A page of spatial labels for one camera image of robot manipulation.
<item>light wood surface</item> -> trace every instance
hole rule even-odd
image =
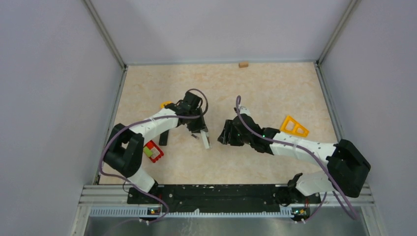
[[[313,63],[251,63],[130,66],[116,123],[128,125],[154,115],[165,101],[177,102],[190,88],[202,90],[209,103],[205,120],[212,149],[190,136],[185,126],[170,130],[168,145],[156,163],[142,165],[161,184],[286,183],[297,173],[320,168],[285,156],[258,153],[245,145],[220,144],[224,121],[233,119],[237,95],[261,127],[280,128],[291,115],[310,133],[307,139],[335,142]],[[107,165],[106,172],[115,173]],[[102,177],[100,183],[123,183]]]

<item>white wall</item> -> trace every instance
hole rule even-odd
[[[324,63],[389,235],[417,224],[417,1],[362,0]]]
[[[93,0],[125,63],[316,60],[350,0]]]
[[[68,235],[121,69],[80,0],[2,0],[0,35],[0,234]]]

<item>red object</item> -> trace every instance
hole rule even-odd
[[[155,163],[164,155],[164,152],[152,140],[149,141],[145,146],[152,152],[152,156],[150,156],[149,159],[153,163]]]

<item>robotic arm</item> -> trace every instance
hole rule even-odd
[[[104,162],[141,190],[149,192],[153,187],[157,187],[158,183],[142,168],[142,152],[147,142],[169,129],[186,124],[191,133],[202,134],[206,148],[211,147],[201,104],[202,99],[188,91],[183,100],[166,105],[150,117],[151,122],[132,126],[121,133],[110,145]],[[123,128],[124,125],[117,124],[109,140]]]
[[[291,156],[298,160],[327,166],[328,173],[346,196],[358,197],[368,176],[371,166],[349,141],[341,140],[336,144],[318,143],[280,132],[274,128],[261,128],[250,117],[247,108],[240,106],[233,120],[226,120],[223,132],[217,139],[222,144],[242,146],[249,144],[257,152],[271,155]],[[244,122],[258,137],[245,127]],[[310,196],[318,192],[336,191],[328,174],[319,171],[312,174],[297,174],[288,182],[289,197],[301,193]]]

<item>brown block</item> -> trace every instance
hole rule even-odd
[[[249,66],[249,62],[248,61],[242,61],[239,63],[239,68],[245,68]]]

